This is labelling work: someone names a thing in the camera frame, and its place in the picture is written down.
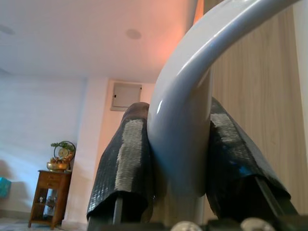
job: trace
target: teal box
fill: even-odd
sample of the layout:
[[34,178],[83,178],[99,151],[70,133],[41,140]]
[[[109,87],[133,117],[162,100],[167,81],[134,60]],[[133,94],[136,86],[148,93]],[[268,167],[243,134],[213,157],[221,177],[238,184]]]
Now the teal box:
[[9,194],[10,187],[11,182],[4,177],[0,177],[0,198],[6,197]]

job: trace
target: fruit bowl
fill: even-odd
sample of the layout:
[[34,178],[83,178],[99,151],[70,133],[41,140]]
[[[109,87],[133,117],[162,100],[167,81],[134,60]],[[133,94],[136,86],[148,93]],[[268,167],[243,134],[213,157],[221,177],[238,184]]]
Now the fruit bowl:
[[68,167],[68,164],[64,164],[64,163],[50,163],[47,162],[47,168],[50,171],[58,171],[58,172],[64,172]]

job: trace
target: silver knob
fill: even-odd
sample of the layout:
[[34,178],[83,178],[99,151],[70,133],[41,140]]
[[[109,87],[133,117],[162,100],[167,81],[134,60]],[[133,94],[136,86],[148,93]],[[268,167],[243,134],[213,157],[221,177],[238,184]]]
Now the silver knob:
[[193,222],[181,221],[173,226],[171,231],[202,231],[202,229]]
[[275,231],[275,229],[266,221],[260,218],[247,218],[242,221],[243,231]]

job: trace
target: black padded cushion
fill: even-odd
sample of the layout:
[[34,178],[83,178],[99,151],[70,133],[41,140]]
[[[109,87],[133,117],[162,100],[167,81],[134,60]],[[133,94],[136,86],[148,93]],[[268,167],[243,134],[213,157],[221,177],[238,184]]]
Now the black padded cushion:
[[211,209],[218,217],[224,209],[227,197],[236,190],[231,186],[236,181],[251,176],[264,178],[275,195],[290,198],[290,194],[278,180],[256,144],[213,98],[207,154],[206,195]]
[[153,177],[147,136],[147,103],[134,103],[123,115],[121,124],[105,149],[89,201],[87,219],[104,214],[118,195],[124,199],[128,220],[152,206]]

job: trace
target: wood grain surface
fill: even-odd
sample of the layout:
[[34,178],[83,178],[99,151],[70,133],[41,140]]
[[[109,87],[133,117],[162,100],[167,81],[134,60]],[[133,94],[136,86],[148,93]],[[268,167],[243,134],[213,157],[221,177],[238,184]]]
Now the wood grain surface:
[[[205,0],[205,12],[220,0]],[[212,65],[213,96],[247,132],[308,213],[308,174],[293,10],[279,13]],[[205,221],[213,217],[208,203]]]

